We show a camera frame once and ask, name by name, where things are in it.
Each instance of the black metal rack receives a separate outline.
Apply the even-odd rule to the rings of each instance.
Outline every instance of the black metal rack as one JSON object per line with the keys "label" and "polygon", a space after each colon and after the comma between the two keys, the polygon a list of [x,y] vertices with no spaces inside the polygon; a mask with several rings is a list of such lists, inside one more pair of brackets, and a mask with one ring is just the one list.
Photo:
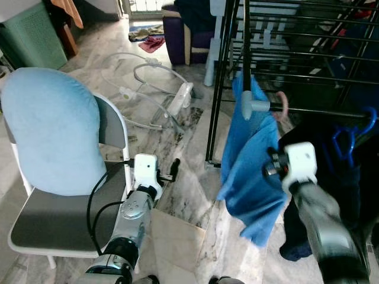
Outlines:
{"label": "black metal rack", "polygon": [[[278,12],[281,8],[295,11],[284,15]],[[217,120],[221,102],[234,101],[223,99],[222,94],[224,89],[231,89],[230,84],[226,85],[227,74],[236,70],[243,72],[244,91],[250,91],[250,74],[254,74],[260,84],[268,82],[271,87],[262,88],[266,93],[275,93],[278,85],[282,84],[324,86],[339,91],[332,108],[291,106],[289,112],[367,118],[365,113],[341,109],[352,85],[379,85],[379,75],[377,80],[357,76],[359,70],[367,67],[367,64],[379,72],[379,56],[366,56],[369,44],[379,43],[379,37],[373,38],[375,28],[379,27],[378,9],[379,0],[370,4],[367,0],[353,0],[351,3],[338,0],[226,0],[205,160],[220,167],[220,163],[213,160]],[[357,13],[363,13],[366,17],[357,18]],[[260,29],[253,26],[257,21],[263,22]],[[282,23],[285,23],[285,28],[278,28]],[[265,25],[267,28],[271,25],[270,38],[280,36],[284,41],[270,42],[270,49],[258,46],[257,34],[260,39],[265,37]],[[363,27],[364,32],[359,36],[341,33],[353,26]],[[355,52],[336,53],[336,41],[353,45]],[[330,67],[331,62],[341,59],[350,65],[345,77],[336,76]],[[257,67],[260,63],[263,63],[263,67]],[[270,111],[280,110],[281,105],[271,103]]]}

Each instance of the red cloth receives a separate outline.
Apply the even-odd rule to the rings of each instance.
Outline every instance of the red cloth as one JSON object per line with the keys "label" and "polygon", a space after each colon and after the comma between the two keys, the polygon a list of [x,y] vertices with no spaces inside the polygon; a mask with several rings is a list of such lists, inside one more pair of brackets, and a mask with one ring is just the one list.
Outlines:
{"label": "red cloth", "polygon": [[152,37],[150,35],[143,43],[140,43],[138,46],[148,53],[153,53],[155,50],[160,48],[163,43],[165,43],[164,37]]}

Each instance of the light blue cushion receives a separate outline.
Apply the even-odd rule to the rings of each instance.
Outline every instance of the light blue cushion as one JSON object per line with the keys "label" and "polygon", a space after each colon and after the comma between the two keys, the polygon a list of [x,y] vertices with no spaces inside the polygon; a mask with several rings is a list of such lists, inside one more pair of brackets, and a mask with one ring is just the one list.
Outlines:
{"label": "light blue cushion", "polygon": [[62,72],[22,68],[5,83],[1,104],[28,181],[58,195],[90,194],[105,173],[92,93]]}

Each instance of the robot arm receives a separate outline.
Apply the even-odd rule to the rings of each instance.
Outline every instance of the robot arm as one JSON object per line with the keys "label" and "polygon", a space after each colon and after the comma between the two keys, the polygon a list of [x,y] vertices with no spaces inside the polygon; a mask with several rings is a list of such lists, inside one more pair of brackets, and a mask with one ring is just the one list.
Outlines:
{"label": "robot arm", "polygon": [[[171,166],[170,175],[160,180],[173,182],[180,161]],[[134,160],[134,189],[121,204],[110,242],[102,255],[92,264],[76,284],[131,284],[134,268],[139,258],[139,247],[146,227],[150,224],[154,201],[162,195],[158,160],[154,155],[138,154]],[[147,278],[144,284],[158,284]]]}
{"label": "robot arm", "polygon": [[293,195],[324,283],[369,283],[363,254],[341,221],[338,203],[317,185],[313,145],[289,145],[271,156],[275,171],[285,175],[283,189]]}

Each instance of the black cable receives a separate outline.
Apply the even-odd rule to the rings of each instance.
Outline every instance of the black cable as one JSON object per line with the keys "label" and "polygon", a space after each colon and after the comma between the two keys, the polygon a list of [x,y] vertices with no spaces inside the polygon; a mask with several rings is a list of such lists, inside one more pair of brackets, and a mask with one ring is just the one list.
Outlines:
{"label": "black cable", "polygon": [[101,207],[101,209],[97,212],[97,214],[96,214],[96,216],[95,216],[95,219],[94,219],[94,223],[93,223],[93,225],[92,225],[92,230],[91,230],[91,233],[92,233],[92,235],[93,235],[93,237],[94,237],[94,240],[95,240],[95,242],[97,243],[97,247],[99,247],[99,245],[98,245],[98,242],[97,242],[97,239],[96,239],[96,225],[97,225],[97,221],[98,221],[98,219],[99,219],[101,213],[102,213],[105,209],[107,209],[108,207],[110,207],[110,206],[113,206],[113,205],[120,205],[120,204],[122,204],[122,203],[124,203],[124,201],[116,201],[116,202],[108,203],[108,204],[104,205],[103,207]]}
{"label": "black cable", "polygon": [[99,244],[98,244],[98,242],[96,240],[96,236],[94,236],[93,233],[92,233],[92,227],[91,227],[91,204],[92,204],[92,199],[94,197],[95,191],[97,190],[97,187],[99,187],[99,184],[109,175],[110,172],[112,172],[114,169],[117,169],[120,165],[129,164],[129,163],[130,163],[129,161],[122,161],[122,162],[114,164],[106,173],[103,174],[103,176],[100,178],[100,180],[96,183],[96,185],[94,186],[94,188],[93,188],[93,190],[92,190],[92,192],[91,192],[91,194],[89,195],[89,198],[88,198],[87,213],[86,213],[87,230],[88,230],[89,236],[91,237],[91,240],[94,243],[94,246],[95,246],[96,251],[99,254],[99,256],[102,255],[102,252],[101,252],[100,246],[99,246]]}

